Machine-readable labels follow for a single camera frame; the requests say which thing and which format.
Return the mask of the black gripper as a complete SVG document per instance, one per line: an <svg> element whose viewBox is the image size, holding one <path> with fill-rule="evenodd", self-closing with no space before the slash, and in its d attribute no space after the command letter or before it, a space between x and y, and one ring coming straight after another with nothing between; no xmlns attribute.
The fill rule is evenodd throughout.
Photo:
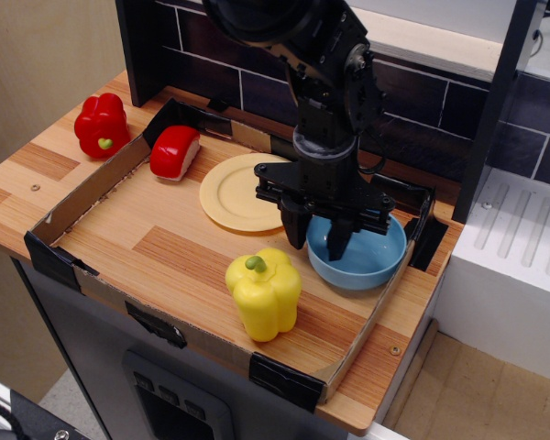
<svg viewBox="0 0 550 440"><path fill-rule="evenodd" d="M359 137L326 145L303 133L292 135L297 160L260 163L259 199L275 203L289 243L302 249L314 215L331 220L327 249L331 261L340 260L354 232L362 229L385 235L394 201L370 185L358 169Z"/></svg>

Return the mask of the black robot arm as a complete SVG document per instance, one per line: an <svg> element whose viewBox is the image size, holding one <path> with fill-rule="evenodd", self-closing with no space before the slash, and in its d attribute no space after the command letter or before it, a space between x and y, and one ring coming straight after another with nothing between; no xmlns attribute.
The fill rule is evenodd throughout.
<svg viewBox="0 0 550 440"><path fill-rule="evenodd" d="M328 257L343 257L353 234L386 234L395 203L365 180L361 136L380 113L367 30L345 1L206 1L227 37L283 62L298 109L294 162L259 164L259 199L280 210L290 244L303 247L314 216L331 222Z"/></svg>

